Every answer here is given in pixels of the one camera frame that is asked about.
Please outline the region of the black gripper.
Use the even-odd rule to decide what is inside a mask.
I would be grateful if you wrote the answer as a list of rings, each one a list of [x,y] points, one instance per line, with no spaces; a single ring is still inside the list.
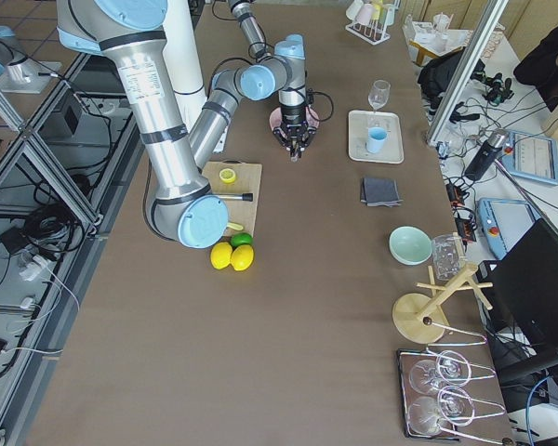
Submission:
[[[273,130],[273,135],[281,146],[289,150],[290,161],[299,161],[302,150],[311,145],[317,128],[309,127],[306,117],[301,122],[288,122],[282,114],[281,129],[286,132],[285,138],[280,135],[279,129]]]

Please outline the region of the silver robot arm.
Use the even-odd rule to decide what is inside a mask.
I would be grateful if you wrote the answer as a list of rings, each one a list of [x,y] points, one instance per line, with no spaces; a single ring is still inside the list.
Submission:
[[[229,212],[202,169],[241,100],[278,96],[280,121],[272,132],[292,161],[311,144],[317,124],[309,109],[302,36],[290,34],[270,52],[249,2],[232,1],[256,62],[215,75],[188,127],[164,60],[172,40],[164,22],[172,10],[166,1],[59,1],[58,32],[65,47],[103,56],[116,67],[157,178],[146,202],[148,225],[165,240],[207,248],[224,234]]]
[[[229,0],[228,5],[248,42],[248,54],[256,61],[263,59],[269,53],[267,41],[252,12],[251,1]]]

